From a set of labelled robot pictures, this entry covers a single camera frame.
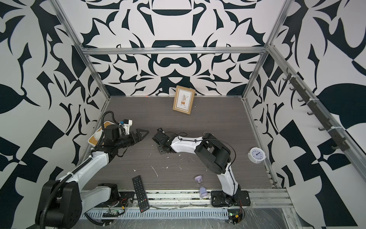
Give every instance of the black and white patterned wall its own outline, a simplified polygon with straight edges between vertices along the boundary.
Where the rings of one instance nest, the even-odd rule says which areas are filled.
[[[241,95],[259,54],[93,55],[110,95],[174,95],[177,85],[198,95]]]
[[[0,228],[34,224],[75,168],[105,97],[48,1],[0,0]]]
[[[264,46],[284,0],[60,0],[89,48]],[[255,54],[104,55],[91,59],[111,95],[241,95]]]
[[[295,0],[276,48],[365,151],[366,2]],[[248,102],[304,228],[364,228],[366,183],[271,57]]]

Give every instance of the framed picture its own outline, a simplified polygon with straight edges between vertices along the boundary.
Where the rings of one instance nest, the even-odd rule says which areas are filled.
[[[190,114],[195,93],[196,90],[177,86],[177,89],[175,91],[173,110]]]

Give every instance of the tv remote control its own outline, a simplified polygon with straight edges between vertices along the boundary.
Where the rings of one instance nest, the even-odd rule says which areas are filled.
[[[140,208],[140,212],[144,212],[150,208],[149,203],[147,201],[146,193],[142,185],[141,176],[138,175],[137,177],[132,178],[134,183],[134,188],[137,197],[137,203]]]

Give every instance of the white alarm clock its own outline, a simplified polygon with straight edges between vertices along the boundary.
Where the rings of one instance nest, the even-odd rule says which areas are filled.
[[[261,163],[264,159],[266,159],[266,154],[262,149],[254,147],[249,151],[248,157],[252,162],[258,164]]]

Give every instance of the gray wood grain surface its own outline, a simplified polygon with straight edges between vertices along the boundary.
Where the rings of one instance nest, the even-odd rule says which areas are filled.
[[[115,183],[119,189],[133,189],[132,178],[138,175],[145,189],[196,189],[194,177],[197,175],[203,176],[207,189],[221,188],[217,175],[206,170],[196,155],[160,155],[152,140],[158,128],[177,134],[186,132],[188,137],[199,137],[203,132],[213,134],[235,148],[232,168],[241,188],[271,187],[263,163],[254,164],[247,156],[256,142],[240,98],[195,97],[190,115],[174,111],[173,101],[173,97],[112,97],[107,110],[114,112],[117,121],[131,119],[131,130],[140,128],[150,133],[143,141],[129,147],[122,158],[115,157],[84,189],[93,189],[103,182]]]

